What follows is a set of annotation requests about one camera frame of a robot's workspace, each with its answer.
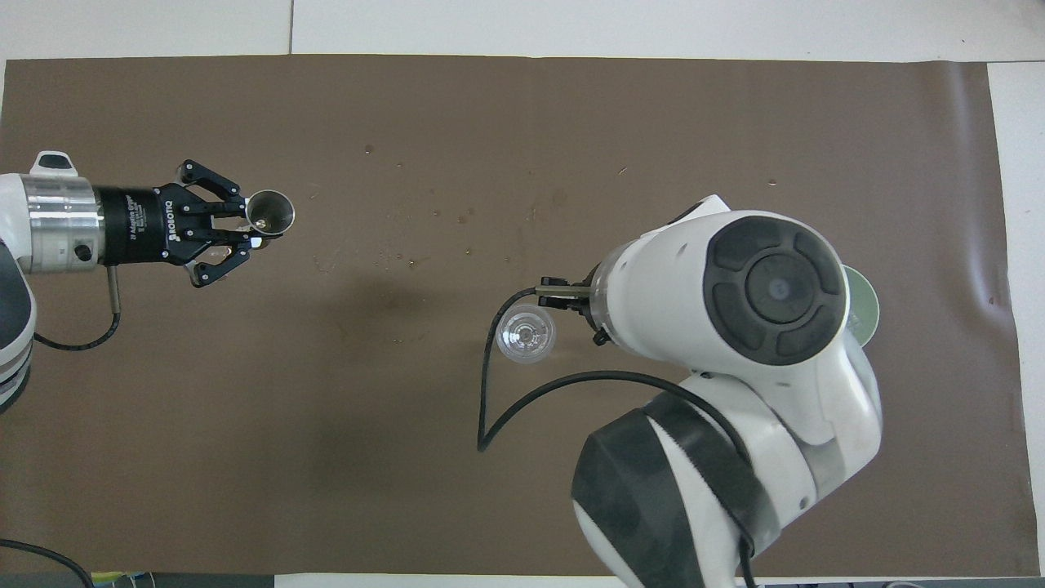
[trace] green disc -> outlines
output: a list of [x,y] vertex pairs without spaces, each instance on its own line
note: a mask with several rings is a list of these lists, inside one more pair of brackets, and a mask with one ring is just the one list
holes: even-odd
[[845,329],[849,329],[862,348],[878,330],[878,293],[875,293],[875,288],[862,273],[849,265],[842,266],[845,267],[845,277],[850,282],[850,316],[845,321]]

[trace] brown mat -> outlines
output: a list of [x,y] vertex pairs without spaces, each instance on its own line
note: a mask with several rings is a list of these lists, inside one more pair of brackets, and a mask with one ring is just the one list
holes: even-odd
[[[764,575],[1037,574],[983,65],[282,56],[7,65],[0,163],[96,184],[192,157],[295,198],[219,284],[125,266],[100,350],[40,349],[0,419],[0,534],[93,569],[602,574],[568,489],[650,394],[578,387],[474,451],[490,315],[713,192],[804,219],[869,277],[880,456]],[[104,275],[32,278],[39,329],[108,325]],[[581,370],[679,370],[558,315],[493,408]]]

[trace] metal cup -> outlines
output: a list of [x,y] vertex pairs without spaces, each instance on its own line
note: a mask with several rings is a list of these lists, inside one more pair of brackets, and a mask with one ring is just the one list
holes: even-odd
[[281,192],[263,189],[247,199],[247,221],[261,234],[283,234],[294,224],[294,204]]

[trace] clear plastic cup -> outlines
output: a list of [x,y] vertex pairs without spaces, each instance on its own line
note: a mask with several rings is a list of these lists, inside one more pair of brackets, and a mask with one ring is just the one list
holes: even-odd
[[536,363],[555,347],[555,322],[535,305],[516,305],[497,325],[497,347],[516,363]]

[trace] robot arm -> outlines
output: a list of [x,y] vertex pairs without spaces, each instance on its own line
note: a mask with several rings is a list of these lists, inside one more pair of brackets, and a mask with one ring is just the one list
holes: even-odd
[[[199,186],[208,201],[188,188]],[[0,413],[25,387],[36,329],[29,273],[87,271],[106,265],[114,322],[119,303],[115,266],[165,261],[182,265],[192,285],[220,279],[250,258],[251,251],[281,236],[294,222],[294,206],[282,193],[261,190],[243,197],[239,186],[187,160],[173,182],[162,186],[93,186],[79,177],[69,156],[41,151],[28,173],[0,174]],[[238,229],[214,227],[214,218],[238,217]],[[196,258],[225,246],[217,263]],[[59,346],[65,350],[95,347]]]
[[36,325],[32,291],[0,240],[0,414],[18,400],[28,382]]
[[797,220],[710,196],[584,281],[534,290],[581,313],[597,345],[693,374],[679,386],[700,402],[642,375],[584,378],[666,391],[590,434],[574,476],[581,530],[631,588],[733,586],[738,563],[747,575],[750,557],[878,452],[881,403],[844,327],[845,272]]

